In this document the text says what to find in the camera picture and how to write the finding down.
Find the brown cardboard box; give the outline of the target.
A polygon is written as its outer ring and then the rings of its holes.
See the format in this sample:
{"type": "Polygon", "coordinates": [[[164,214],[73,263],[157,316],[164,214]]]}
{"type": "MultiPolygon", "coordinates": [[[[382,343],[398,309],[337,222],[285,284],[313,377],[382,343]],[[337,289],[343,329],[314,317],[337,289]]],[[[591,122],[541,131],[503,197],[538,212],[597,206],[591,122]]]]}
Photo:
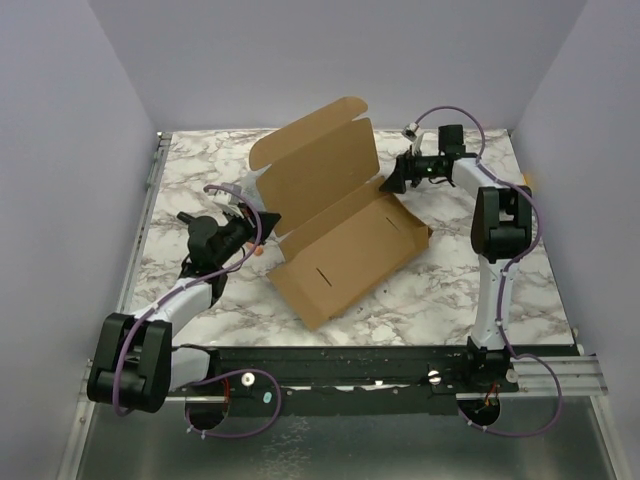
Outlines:
{"type": "Polygon", "coordinates": [[[342,97],[258,140],[249,167],[283,264],[269,280],[315,330],[429,246],[432,231],[384,182],[367,103],[342,97]]]}

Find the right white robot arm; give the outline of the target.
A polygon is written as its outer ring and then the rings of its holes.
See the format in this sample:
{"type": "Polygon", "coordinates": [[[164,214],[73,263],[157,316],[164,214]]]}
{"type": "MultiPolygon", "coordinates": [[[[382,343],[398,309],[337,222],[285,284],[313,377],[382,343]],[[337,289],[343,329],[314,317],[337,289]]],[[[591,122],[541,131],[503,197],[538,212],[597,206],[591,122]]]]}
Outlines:
{"type": "Polygon", "coordinates": [[[499,179],[481,163],[478,153],[469,152],[461,125],[438,128],[435,155],[421,152],[423,131],[417,124],[405,127],[403,136],[411,146],[396,157],[381,192],[404,194],[424,180],[445,181],[475,200],[470,239],[479,259],[480,291],[459,378],[467,389],[481,391],[494,381],[496,372],[506,372],[515,356],[506,332],[515,273],[532,246],[531,193],[525,186],[499,179]]]}

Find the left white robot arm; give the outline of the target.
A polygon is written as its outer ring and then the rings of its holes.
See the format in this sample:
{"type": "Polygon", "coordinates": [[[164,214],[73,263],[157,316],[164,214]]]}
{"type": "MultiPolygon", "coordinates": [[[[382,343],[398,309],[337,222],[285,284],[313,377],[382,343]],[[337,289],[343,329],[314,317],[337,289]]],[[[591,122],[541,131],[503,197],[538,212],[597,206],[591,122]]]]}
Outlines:
{"type": "Polygon", "coordinates": [[[102,325],[86,391],[91,401],[110,404],[119,415],[154,413],[170,391],[182,386],[202,395],[218,388],[221,371],[210,363],[211,352],[178,345],[173,338],[217,303],[229,274],[240,266],[233,257],[255,253],[281,216],[241,205],[225,216],[225,224],[185,212],[177,218],[187,227],[188,255],[175,285],[137,312],[110,314],[102,325]]]}

